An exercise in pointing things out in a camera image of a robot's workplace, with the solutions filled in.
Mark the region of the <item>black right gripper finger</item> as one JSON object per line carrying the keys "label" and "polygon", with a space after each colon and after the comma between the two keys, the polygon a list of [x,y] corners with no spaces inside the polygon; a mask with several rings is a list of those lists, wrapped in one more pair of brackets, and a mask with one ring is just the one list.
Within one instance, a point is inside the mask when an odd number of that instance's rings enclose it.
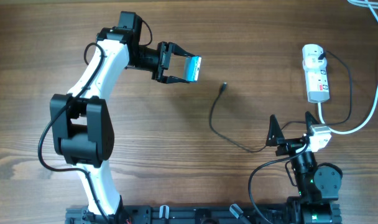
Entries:
{"label": "black right gripper finger", "polygon": [[309,112],[307,111],[305,113],[305,124],[307,128],[307,134],[311,133],[311,126],[314,124],[319,124],[319,122],[316,120],[316,118]]}
{"label": "black right gripper finger", "polygon": [[274,114],[270,116],[266,146],[278,146],[285,142],[285,137]]}

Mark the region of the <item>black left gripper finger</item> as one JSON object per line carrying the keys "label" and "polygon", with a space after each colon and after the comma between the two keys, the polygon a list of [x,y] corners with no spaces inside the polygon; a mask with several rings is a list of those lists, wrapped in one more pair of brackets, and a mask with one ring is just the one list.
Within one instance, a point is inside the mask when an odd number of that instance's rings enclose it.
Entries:
{"label": "black left gripper finger", "polygon": [[169,44],[169,49],[171,50],[171,53],[173,53],[174,55],[178,55],[182,57],[195,57],[194,54],[187,52],[176,43],[169,42],[168,44]]}
{"label": "black left gripper finger", "polygon": [[174,76],[163,76],[162,83],[164,84],[189,83],[189,81],[182,78],[174,77]]}

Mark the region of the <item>smartphone with teal screen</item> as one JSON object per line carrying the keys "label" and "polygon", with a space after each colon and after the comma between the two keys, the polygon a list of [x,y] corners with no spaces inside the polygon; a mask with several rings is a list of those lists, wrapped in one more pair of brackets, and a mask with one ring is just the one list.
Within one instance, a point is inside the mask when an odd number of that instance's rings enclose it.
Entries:
{"label": "smartphone with teal screen", "polygon": [[201,67],[201,56],[187,57],[183,71],[183,78],[188,82],[197,82]]}

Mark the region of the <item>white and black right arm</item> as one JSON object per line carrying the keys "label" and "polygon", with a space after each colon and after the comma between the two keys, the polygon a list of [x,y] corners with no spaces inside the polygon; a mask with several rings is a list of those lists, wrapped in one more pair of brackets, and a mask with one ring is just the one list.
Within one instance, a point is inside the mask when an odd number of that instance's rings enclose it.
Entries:
{"label": "white and black right arm", "polygon": [[275,115],[270,116],[266,146],[275,146],[277,156],[288,156],[297,197],[289,197],[284,211],[286,223],[342,223],[339,199],[343,172],[332,163],[317,163],[315,153],[326,147],[331,131],[310,112],[305,113],[307,131],[299,138],[284,136]]}

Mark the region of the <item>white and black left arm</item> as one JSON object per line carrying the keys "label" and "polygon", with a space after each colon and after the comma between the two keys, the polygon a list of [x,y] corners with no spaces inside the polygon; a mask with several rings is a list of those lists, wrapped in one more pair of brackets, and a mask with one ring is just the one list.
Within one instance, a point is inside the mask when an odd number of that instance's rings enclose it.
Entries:
{"label": "white and black left arm", "polygon": [[118,25],[105,27],[92,45],[96,48],[87,68],[67,94],[50,100],[50,124],[55,152],[77,172],[88,206],[82,222],[130,223],[122,197],[116,190],[109,158],[114,148],[114,129],[107,101],[123,70],[151,72],[164,84],[196,82],[201,56],[173,42],[160,42],[156,49],[140,43],[145,21],[134,12],[122,11]]}

